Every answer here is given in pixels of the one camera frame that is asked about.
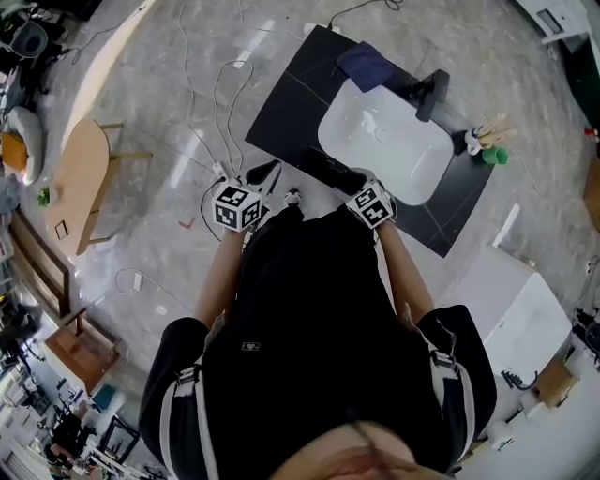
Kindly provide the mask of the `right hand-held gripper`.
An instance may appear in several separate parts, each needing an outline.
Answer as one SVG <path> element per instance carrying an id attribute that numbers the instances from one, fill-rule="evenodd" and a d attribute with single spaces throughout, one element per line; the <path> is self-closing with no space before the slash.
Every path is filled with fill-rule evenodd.
<path id="1" fill-rule="evenodd" d="M 304 172 L 311 176 L 324 176 L 322 181 L 327 186 L 342 193 L 356 193 L 345 206 L 369 229 L 375 230 L 387 220 L 396 220 L 395 197 L 373 172 L 361 168 L 348 169 L 312 146 L 304 150 Z"/>

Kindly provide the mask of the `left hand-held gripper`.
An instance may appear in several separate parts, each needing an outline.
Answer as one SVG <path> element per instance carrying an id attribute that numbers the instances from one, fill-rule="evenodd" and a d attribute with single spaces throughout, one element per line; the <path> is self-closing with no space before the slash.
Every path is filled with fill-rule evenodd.
<path id="1" fill-rule="evenodd" d="M 267 185 L 267 176 L 275 169 Z M 246 185 L 224 178 L 217 181 L 217 189 L 211 200 L 214 222 L 229 231 L 244 232 L 256 229 L 272 213 L 268 204 L 281 176 L 282 165 L 277 159 L 255 166 L 246 173 Z"/>

